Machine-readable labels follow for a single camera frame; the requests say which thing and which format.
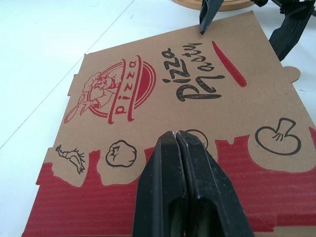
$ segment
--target printed drawing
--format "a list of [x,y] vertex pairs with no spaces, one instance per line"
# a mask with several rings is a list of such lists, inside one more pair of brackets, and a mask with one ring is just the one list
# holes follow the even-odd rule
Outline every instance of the printed drawing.
[[79,111],[82,116],[90,110],[93,114],[108,118],[114,123],[116,115],[133,121],[132,112],[150,96],[156,84],[156,73],[152,66],[140,56],[132,60],[122,59],[103,72],[92,75],[84,84],[78,103],[67,113],[68,123]]
[[114,142],[108,153],[106,154],[105,160],[111,167],[131,167],[136,161],[137,150],[132,145],[128,144],[124,140]]
[[301,140],[289,134],[296,122],[289,118],[280,118],[277,128],[264,126],[256,131],[255,139],[265,150],[281,155],[290,156],[296,154],[301,149]]
[[85,162],[82,158],[84,158],[84,153],[79,153],[79,150],[77,148],[73,149],[72,151],[63,152],[61,150],[61,145],[56,147],[56,151],[60,157],[63,157],[65,159],[68,159],[72,164],[74,164],[75,167],[77,167],[78,174],[83,173],[84,166],[83,162]]
[[203,143],[205,149],[208,148],[208,139],[207,139],[207,136],[203,132],[197,129],[189,129],[189,130],[186,130],[186,132],[198,137],[199,140]]

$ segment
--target clamp jaw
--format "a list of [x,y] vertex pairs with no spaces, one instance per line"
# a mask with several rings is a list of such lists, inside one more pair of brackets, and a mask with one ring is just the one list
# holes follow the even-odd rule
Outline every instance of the clamp jaw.
[[254,237],[233,185],[201,141],[162,135],[138,181],[133,237]]
[[[259,7],[268,0],[252,0]],[[299,41],[311,15],[315,15],[315,0],[272,0],[280,7],[285,18],[280,28],[273,31],[269,42],[282,61]],[[203,35],[224,0],[203,0],[199,15],[200,33]]]

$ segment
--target white table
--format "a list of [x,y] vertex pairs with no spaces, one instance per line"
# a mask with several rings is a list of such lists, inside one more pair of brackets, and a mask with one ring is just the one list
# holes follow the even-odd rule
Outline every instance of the white table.
[[[253,10],[267,37],[283,20],[272,2]],[[0,237],[22,234],[52,147],[73,75],[85,53],[198,24],[199,11],[172,0],[0,1]],[[282,62],[316,123],[316,17]]]

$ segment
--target cardboard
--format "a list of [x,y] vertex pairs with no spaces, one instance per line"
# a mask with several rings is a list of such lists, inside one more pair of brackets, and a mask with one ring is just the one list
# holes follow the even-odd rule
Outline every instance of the cardboard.
[[23,236],[130,236],[169,130],[203,141],[256,236],[315,230],[316,130],[291,81],[252,12],[85,55]]

